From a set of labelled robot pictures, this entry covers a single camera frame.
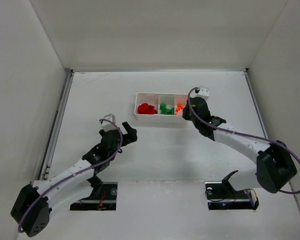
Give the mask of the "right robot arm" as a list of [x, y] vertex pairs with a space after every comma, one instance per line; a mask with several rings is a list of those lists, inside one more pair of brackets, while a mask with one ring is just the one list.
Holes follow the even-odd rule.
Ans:
[[275, 194], [297, 174], [292, 154], [283, 142], [236, 130], [226, 120], [211, 115], [202, 97], [189, 97], [182, 117], [191, 121], [202, 136], [232, 148], [254, 163], [254, 169], [233, 170], [221, 180], [228, 191], [262, 188]]

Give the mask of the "red arched duplo brick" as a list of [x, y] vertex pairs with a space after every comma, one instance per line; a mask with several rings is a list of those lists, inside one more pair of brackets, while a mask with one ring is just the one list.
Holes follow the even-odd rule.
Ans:
[[146, 110], [147, 115], [155, 115], [157, 113], [158, 113], [158, 111], [155, 109], [154, 105], [148, 105], [148, 108]]

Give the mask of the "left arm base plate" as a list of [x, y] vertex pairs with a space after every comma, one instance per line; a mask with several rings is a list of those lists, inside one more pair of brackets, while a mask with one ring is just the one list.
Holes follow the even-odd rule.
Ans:
[[117, 208], [118, 182], [104, 182], [100, 190], [70, 205], [70, 211], [115, 211]]

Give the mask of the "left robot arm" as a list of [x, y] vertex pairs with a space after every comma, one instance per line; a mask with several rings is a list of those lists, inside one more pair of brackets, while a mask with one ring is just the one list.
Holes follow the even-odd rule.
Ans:
[[18, 224], [18, 232], [29, 238], [38, 235], [62, 208], [95, 194], [103, 182], [97, 175], [106, 169], [122, 148], [137, 141], [137, 130], [128, 122], [122, 126], [101, 119], [100, 143], [82, 156], [73, 166], [34, 186], [29, 183], [19, 192], [10, 215]]

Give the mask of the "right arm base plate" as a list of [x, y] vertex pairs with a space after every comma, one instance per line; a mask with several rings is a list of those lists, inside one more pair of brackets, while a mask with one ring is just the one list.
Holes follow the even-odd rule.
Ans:
[[246, 188], [236, 191], [229, 183], [221, 181], [205, 182], [205, 197], [209, 210], [253, 210], [255, 211], [260, 203], [254, 189]]

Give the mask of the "green duplo brick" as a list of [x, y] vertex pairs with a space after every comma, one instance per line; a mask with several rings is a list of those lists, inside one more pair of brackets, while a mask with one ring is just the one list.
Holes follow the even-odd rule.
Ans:
[[174, 108], [162, 108], [161, 109], [161, 114], [162, 115], [174, 115], [175, 110], [174, 110]]
[[164, 109], [166, 109], [167, 108], [167, 105], [165, 104], [165, 103], [161, 103], [160, 104], [160, 109], [161, 110], [164, 110]]

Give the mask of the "red printed duplo brick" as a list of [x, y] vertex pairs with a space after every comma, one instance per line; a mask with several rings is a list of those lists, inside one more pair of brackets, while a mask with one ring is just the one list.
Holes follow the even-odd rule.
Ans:
[[147, 114], [148, 113], [149, 105], [147, 103], [142, 103], [138, 106], [137, 112], [138, 114]]

